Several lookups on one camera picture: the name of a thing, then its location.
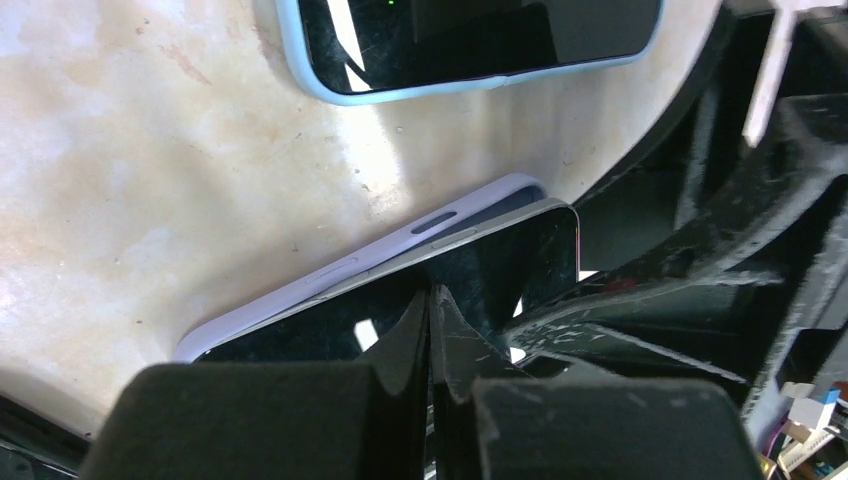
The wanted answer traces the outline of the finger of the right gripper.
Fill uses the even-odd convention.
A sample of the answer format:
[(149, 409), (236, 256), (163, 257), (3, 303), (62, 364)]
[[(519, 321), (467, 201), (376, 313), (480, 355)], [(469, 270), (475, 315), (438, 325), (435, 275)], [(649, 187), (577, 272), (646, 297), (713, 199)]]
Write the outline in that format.
[[(701, 54), (641, 140), (579, 200), (610, 218), (621, 265), (528, 307), (506, 330), (534, 356), (636, 377), (704, 378), (744, 418), (772, 381), (811, 397), (847, 377), (847, 10), (803, 12), (762, 139), (742, 134), (775, 19), (725, 1)], [(646, 248), (641, 207), (614, 192), (650, 174), (672, 229)]]

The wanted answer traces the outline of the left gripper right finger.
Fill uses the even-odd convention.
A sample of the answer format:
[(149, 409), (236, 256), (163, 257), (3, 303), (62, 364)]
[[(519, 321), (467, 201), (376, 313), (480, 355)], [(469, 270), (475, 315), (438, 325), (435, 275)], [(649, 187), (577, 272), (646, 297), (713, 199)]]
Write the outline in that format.
[(726, 394), (700, 380), (533, 378), (429, 301), (441, 479), (759, 479)]

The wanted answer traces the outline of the silver-edged black phone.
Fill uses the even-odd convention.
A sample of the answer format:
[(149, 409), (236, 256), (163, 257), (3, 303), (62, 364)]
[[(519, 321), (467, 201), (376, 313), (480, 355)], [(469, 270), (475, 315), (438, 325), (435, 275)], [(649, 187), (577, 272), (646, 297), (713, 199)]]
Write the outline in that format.
[(201, 362), (353, 360), (383, 337), (418, 294), (449, 290), (464, 319), (498, 349), (517, 314), (578, 279), (579, 220), (548, 198), (417, 247), (358, 274), (199, 356)]

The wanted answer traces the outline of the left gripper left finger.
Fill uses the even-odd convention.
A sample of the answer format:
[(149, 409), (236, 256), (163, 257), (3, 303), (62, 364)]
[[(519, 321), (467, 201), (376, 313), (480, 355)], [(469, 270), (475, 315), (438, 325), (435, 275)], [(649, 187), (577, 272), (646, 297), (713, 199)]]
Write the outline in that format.
[(419, 479), (429, 296), (353, 361), (160, 364), (124, 389), (84, 479)]

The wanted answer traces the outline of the lavender phone case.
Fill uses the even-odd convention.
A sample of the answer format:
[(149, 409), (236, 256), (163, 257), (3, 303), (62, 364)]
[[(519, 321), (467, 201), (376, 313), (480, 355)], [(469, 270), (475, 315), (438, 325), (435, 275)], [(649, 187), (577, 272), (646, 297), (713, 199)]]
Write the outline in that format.
[(172, 359), (182, 363), (192, 362), (223, 341), (344, 280), (420, 245), (542, 200), (546, 196), (547, 191), (541, 181), (531, 176), (514, 173), (501, 177), (319, 270), (202, 322), (177, 342)]

